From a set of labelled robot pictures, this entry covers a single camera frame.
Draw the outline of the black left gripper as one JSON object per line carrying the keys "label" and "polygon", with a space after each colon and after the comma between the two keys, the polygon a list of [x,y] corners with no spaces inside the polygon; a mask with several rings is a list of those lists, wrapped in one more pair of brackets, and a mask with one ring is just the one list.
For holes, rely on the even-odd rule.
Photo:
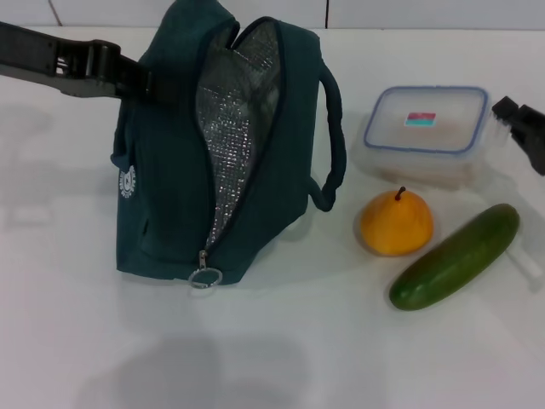
{"label": "black left gripper", "polygon": [[133,60],[120,55],[113,43],[68,40],[4,22],[1,74],[69,96],[118,97],[161,106],[177,105],[193,86],[192,68],[164,56],[144,54]]}

